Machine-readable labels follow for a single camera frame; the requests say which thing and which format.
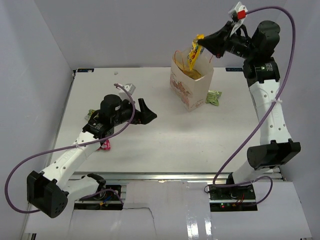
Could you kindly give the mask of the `yellow candy packet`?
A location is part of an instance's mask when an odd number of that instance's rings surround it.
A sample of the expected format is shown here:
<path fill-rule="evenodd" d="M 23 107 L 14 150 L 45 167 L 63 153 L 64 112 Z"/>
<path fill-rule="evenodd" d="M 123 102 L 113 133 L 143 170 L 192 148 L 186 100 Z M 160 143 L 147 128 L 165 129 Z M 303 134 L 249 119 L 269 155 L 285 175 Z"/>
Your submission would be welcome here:
<path fill-rule="evenodd" d="M 187 63 L 190 71 L 194 68 L 199 55 L 203 52 L 203 47 L 199 45 L 198 41 L 202 40 L 204 37 L 204 34 L 197 34 L 192 41 L 191 50 L 187 55 Z"/>

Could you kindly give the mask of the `large brown snack bag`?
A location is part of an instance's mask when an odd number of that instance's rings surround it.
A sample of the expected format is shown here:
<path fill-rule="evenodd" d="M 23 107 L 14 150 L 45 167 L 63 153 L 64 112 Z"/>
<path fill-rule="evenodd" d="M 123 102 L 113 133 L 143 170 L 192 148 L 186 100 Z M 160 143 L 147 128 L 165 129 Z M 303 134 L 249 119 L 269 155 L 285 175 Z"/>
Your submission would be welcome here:
<path fill-rule="evenodd" d="M 188 67 L 179 67 L 179 69 L 189 78 L 193 79 L 193 80 L 197 80 L 200 79 L 202 77 L 202 75 L 195 69 L 190 70 Z"/>

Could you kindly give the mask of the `red snack packet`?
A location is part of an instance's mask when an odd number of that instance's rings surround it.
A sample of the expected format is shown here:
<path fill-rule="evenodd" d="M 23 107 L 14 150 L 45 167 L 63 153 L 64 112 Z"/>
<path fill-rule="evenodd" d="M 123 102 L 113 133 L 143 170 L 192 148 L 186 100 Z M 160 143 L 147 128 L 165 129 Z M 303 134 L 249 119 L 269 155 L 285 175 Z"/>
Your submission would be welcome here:
<path fill-rule="evenodd" d="M 110 141 L 107 139 L 99 148 L 99 150 L 109 151 L 111 149 Z"/>

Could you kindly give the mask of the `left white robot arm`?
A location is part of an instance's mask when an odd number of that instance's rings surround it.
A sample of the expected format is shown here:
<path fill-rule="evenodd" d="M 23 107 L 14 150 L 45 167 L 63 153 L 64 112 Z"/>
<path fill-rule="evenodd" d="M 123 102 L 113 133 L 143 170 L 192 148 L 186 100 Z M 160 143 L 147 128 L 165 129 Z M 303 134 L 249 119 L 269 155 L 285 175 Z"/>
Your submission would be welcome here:
<path fill-rule="evenodd" d="M 102 177 L 88 174 L 73 186 L 67 182 L 80 165 L 102 143 L 101 139 L 114 134 L 115 127 L 123 123 L 146 125 L 157 118 L 143 98 L 138 99 L 140 109 L 134 109 L 134 104 L 118 95 L 108 94 L 83 127 L 74 148 L 66 150 L 54 163 L 41 172 L 32 171 L 26 179 L 27 201 L 50 218 L 59 216 L 72 192 L 79 190 L 83 195 L 90 195 L 99 200 L 105 196 L 106 182 Z"/>

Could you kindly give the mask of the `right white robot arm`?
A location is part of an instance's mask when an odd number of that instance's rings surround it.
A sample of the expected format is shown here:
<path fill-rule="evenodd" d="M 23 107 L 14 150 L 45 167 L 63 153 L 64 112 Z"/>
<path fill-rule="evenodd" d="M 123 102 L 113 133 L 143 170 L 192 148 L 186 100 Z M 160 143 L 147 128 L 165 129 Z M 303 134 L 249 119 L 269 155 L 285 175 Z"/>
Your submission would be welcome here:
<path fill-rule="evenodd" d="M 280 41 L 280 26 L 270 20 L 262 21 L 252 36 L 241 25 L 232 33 L 228 21 L 219 31 L 199 39 L 197 43 L 217 58 L 225 52 L 244 59 L 242 71 L 260 132 L 260 144 L 247 149 L 247 160 L 226 181 L 226 195 L 236 200 L 244 193 L 242 185 L 250 185 L 269 169 L 285 165 L 301 151 L 301 144 L 293 141 L 285 122 L 280 94 L 286 80 L 280 82 L 280 72 L 273 53 Z"/>

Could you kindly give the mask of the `cream paper bag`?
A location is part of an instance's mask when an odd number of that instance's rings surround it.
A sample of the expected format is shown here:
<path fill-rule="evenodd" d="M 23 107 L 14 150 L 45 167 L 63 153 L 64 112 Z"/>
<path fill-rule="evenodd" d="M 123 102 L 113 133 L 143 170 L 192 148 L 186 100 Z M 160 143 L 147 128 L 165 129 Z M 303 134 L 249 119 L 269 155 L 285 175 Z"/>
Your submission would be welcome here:
<path fill-rule="evenodd" d="M 207 55 L 202 53 L 193 68 L 202 77 L 194 80 L 186 76 L 179 68 L 189 68 L 187 59 L 189 51 L 189 48 L 183 51 L 176 50 L 172 55 L 169 83 L 184 107 L 191 112 L 205 103 L 212 82 L 214 67 Z"/>

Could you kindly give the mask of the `green snack packet left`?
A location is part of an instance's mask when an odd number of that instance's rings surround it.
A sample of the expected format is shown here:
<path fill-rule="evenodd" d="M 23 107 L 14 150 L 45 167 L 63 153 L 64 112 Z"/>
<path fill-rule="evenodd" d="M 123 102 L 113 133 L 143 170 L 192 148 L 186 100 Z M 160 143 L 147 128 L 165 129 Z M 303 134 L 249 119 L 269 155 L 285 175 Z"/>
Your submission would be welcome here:
<path fill-rule="evenodd" d="M 86 120 L 86 121 L 88 121 L 90 118 L 91 118 L 91 116 L 92 116 L 92 114 L 95 112 L 95 110 L 94 109 L 89 109 L 88 110 L 88 113 L 86 114 L 86 116 L 84 117 L 84 119 Z"/>

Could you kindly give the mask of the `green snack packet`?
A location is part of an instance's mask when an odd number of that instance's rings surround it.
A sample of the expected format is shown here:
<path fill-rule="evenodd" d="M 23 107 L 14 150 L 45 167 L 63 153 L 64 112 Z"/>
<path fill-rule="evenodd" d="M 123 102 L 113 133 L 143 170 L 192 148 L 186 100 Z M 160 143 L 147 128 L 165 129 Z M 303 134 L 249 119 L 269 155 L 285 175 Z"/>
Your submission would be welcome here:
<path fill-rule="evenodd" d="M 88 121 L 90 118 L 91 118 L 91 116 L 92 116 L 92 114 L 95 112 L 95 110 L 94 109 L 89 109 L 88 110 L 88 113 L 86 114 L 86 116 L 84 117 L 84 119 L 86 120 L 86 121 Z"/>
<path fill-rule="evenodd" d="M 209 90 L 205 99 L 206 104 L 212 104 L 214 106 L 219 106 L 219 98 L 222 96 L 221 91 Z"/>

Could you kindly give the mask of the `green snack packet right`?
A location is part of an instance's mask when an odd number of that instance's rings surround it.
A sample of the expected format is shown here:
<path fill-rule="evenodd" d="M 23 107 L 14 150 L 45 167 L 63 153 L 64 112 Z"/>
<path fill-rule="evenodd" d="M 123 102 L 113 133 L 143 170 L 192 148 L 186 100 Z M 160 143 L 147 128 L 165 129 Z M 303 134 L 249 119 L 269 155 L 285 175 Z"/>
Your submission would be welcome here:
<path fill-rule="evenodd" d="M 219 98 L 222 96 L 221 91 L 209 90 L 205 99 L 206 104 L 212 104 L 214 106 L 219 106 Z"/>

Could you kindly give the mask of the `white foam board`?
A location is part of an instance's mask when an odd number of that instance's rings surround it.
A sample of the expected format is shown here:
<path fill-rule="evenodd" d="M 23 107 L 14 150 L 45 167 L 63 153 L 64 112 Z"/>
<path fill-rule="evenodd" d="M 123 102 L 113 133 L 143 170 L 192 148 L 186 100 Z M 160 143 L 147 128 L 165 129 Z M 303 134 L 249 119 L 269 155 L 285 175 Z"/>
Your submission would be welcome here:
<path fill-rule="evenodd" d="M 254 185 L 256 211 L 211 212 L 204 183 L 136 181 L 122 210 L 76 210 L 57 218 L 39 212 L 25 232 L 38 240 L 299 240 L 312 236 L 296 190 L 276 182 Z"/>

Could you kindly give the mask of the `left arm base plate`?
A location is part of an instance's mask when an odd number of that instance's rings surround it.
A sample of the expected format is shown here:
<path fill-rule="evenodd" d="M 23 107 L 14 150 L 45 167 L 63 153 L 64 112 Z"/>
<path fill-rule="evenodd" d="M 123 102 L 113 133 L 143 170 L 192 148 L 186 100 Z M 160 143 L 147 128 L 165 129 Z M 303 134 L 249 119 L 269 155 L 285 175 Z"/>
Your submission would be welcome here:
<path fill-rule="evenodd" d="M 74 209 L 91 211 L 121 211 L 123 209 L 123 204 L 116 194 L 118 194 L 122 201 L 124 200 L 122 197 L 122 186 L 107 185 L 106 188 L 112 189 L 113 191 L 105 191 L 100 195 L 86 198 L 84 200 L 78 200 L 74 204 Z"/>

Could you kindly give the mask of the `aluminium front rail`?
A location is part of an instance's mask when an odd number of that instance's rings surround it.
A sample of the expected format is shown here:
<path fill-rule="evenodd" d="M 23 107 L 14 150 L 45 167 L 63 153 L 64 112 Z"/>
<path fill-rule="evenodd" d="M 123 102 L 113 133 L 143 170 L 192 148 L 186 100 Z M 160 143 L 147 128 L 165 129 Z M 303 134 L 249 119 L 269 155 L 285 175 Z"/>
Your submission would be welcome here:
<path fill-rule="evenodd" d="M 187 180 L 187 181 L 200 181 L 205 180 L 212 182 L 215 174 L 209 173 L 95 173 L 106 180 Z M 70 180 L 78 180 L 85 173 L 73 174 L 70 177 Z M 226 180 L 229 176 L 229 173 L 220 174 L 217 177 L 217 181 Z M 264 173 L 264 176 L 269 176 L 273 180 L 283 180 L 283 176 L 279 170 L 276 171 L 267 171 Z"/>

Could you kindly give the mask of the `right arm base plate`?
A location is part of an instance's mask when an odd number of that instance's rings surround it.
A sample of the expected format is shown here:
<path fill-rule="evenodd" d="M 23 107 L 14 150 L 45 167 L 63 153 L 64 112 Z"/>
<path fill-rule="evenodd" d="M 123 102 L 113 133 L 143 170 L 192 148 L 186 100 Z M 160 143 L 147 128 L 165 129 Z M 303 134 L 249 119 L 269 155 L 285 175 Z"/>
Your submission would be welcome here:
<path fill-rule="evenodd" d="M 218 188 L 212 185 L 204 187 L 209 196 L 212 213 L 255 212 L 258 210 L 253 185 Z"/>

